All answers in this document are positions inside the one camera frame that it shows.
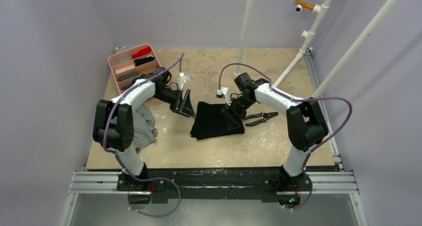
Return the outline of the black underwear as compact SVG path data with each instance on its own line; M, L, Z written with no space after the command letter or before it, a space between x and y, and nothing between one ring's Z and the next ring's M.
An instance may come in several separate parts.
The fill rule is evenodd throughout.
M209 104L198 102L197 116L190 131L190 135L197 140L208 138L228 136L235 134L244 134L244 127L234 130L227 129L226 118L221 113L224 104Z

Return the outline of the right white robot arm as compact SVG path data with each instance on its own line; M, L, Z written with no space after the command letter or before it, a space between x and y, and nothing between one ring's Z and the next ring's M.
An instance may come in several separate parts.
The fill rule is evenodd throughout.
M226 101L221 113L226 118L228 130L243 125L247 109L255 103L265 104L283 114L287 120L288 137L292 144L288 158L282 165L280 185L287 190L299 183L299 175L305 170L306 158L312 147L322 143L328 135L328 127L319 104L314 99L295 98L278 91L269 80L253 80L247 73L235 78L240 94L232 97L228 88L219 87L218 98Z

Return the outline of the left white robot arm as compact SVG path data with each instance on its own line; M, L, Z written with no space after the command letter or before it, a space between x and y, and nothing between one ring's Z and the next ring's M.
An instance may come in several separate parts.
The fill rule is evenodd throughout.
M150 74L136 77L131 87L112 100L100 100L96 106L93 140L112 153L129 177L129 184L141 191L148 186L146 164L138 157L134 145L135 111L148 99L168 103L172 112L196 118L190 90L173 90L168 86L169 70L157 67Z

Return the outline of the grey striped underwear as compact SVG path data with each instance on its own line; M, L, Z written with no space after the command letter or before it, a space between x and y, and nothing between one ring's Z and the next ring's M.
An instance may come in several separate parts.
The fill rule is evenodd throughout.
M155 127L155 118L151 110L141 105L133 113L135 149L142 150L157 140L158 131Z

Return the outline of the black rolled garment upper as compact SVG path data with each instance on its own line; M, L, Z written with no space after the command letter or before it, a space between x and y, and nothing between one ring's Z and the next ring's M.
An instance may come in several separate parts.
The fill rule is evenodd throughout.
M144 58L137 58L137 59L134 59L134 64L135 64L135 66L140 66L140 65L143 65L143 64L152 62L154 60L155 60L155 57L154 56L148 56L148 57L144 57Z

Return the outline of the red rolled garment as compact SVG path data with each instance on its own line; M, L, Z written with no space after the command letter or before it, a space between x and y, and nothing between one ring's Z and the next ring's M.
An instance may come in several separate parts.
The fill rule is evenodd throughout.
M150 46L145 47L143 49L139 49L136 53L132 54L132 58L136 59L145 55L149 55L151 53L152 49Z

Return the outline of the pink divided organizer tray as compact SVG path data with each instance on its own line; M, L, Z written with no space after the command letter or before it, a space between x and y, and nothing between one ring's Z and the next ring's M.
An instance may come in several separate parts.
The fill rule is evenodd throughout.
M120 94L131 86L132 80L136 77L150 74L161 67L152 46L148 43L117 50L107 61Z

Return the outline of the dark grey rolled garment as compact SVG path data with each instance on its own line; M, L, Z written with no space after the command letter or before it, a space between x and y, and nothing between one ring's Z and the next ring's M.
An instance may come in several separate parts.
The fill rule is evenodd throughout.
M120 77L118 78L118 81L119 81L119 82L122 82L122 81L125 81L125 80L127 80L127 79L130 79L130 78L133 78L133 77L136 77L136 76L138 76L138 72L137 72L137 71L132 71L132 72L130 72L130 73L127 73L127 74L125 74L125 75L120 76Z

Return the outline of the beige rolled garment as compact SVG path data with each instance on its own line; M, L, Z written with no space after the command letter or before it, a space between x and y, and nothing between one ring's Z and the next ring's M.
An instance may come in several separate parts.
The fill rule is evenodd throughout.
M130 70L132 70L132 69L134 69L134 68L135 68L135 65L134 65L134 64L130 64L130 65L127 65L127 66L122 67L122 68L120 68L120 69L116 69L116 70L115 70L115 74L116 74L116 75L118 75L118 74L122 74L122 73L127 72L127 71L130 71Z

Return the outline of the black handled pliers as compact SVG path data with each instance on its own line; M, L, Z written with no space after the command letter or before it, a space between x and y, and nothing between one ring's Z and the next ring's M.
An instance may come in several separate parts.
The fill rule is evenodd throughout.
M270 113L255 113L255 114L250 114L247 115L244 120L249 120L249 119L253 119L253 118L257 118L257 120L253 121L253 122L249 122L246 123L245 126L256 126L258 124L261 123L265 123L267 122L269 119L278 116L279 113L278 112L270 112Z

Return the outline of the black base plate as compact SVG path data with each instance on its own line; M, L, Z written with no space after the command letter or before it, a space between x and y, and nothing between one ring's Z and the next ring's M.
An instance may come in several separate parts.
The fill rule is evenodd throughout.
M152 168L146 169L139 182L120 173L117 191L131 195L146 193L152 203L169 199L260 200L296 206L301 196L312 190L309 176L290 177L278 167L231 168Z

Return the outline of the aluminium rail frame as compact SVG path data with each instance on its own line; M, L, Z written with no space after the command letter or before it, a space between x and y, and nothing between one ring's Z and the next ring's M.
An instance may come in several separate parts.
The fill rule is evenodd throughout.
M293 58L296 49L294 48L249 48L246 49L246 57L249 65L260 63L260 71L267 74L270 78L277 78L278 71L276 65L283 64ZM193 87L199 87L199 93L195 93L194 101L208 101L220 103L216 98L208 99L212 95L212 90L217 87L218 75L221 68L236 60L235 52L232 48L174 48L174 49L156 49L159 60L170 60L171 54L185 52L183 66L188 74L194 77ZM305 97L317 88L319 83L314 76L314 67L309 50L306 50L302 60L299 60L297 68L292 71L293 76L288 77L287 84L283 89L287 89L289 94L297 94ZM198 160L188 160L187 156L176 156L175 162L158 163L158 159L153 159L157 154L152 154L153 149L161 150L163 153L165 147L159 143L153 149L147 148L146 160L156 168L231 168L231 167L278 167L284 163L290 151L288 143L288 130L286 118L279 114L269 120L268 123L261 123L257 126L245 127L244 135L231 135L220 138L205 139L199 142L188 140L190 146L187 150L202 157L205 163ZM360 219L363 213L359 213L360 201L355 198L359 195L358 187L353 172L346 172L341 165L341 158L335 146L333 139L330 143L325 143L322 153L316 153L311 157L310 166L307 166L308 175L312 182L312 194L334 194L351 195L352 199L352 218L357 218L357 225L363 225L366 222ZM88 169L77 171L71 182L69 194L67 197L67 208L65 216L60 225L70 226L77 202L82 200L82 196L127 196L126 192L117 191L118 173L117 169L106 169L111 167L111 157L107 156L105 160L100 160L100 156L105 157L105 153L100 150L94 150L94 145L90 150L88 159Z

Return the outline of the white pvc pipe frame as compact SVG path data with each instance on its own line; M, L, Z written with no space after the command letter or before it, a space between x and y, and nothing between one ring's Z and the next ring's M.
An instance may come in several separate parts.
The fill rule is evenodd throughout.
M292 62L287 66L284 72L277 78L276 82L274 83L275 86L278 86L286 76L291 72L291 70L295 67L298 61L304 57L305 50L307 50L309 44L313 40L316 30L322 20L324 19L326 12L330 7L330 3L332 0L324 0L321 5L315 4L313 13L316 14L316 18L308 31L303 31L301 38L304 40L301 48L299 49L298 53L292 60ZM330 71L327 77L323 80L323 82L319 85L319 87L315 90L312 97L316 98L319 97L325 92L329 84L334 80L338 72L346 65L346 63L352 58L352 56L359 50L359 48L363 45L365 41L367 41L375 32L375 30L384 22L388 15L392 13L392 11L397 7L401 0L387 0L379 11L374 15L368 25L364 28L364 30L359 34L359 36L355 39L355 41L351 44L345 54L341 57L338 63L334 66L334 68ZM246 43L246 37L248 32L248 27L251 22L251 15L255 6L255 0L247 0L245 14L242 24L241 30L241 38L240 38L240 46L238 48L238 56L236 64L236 69L234 71L234 76L238 76L240 74L240 63L243 60L244 56L244 49Z

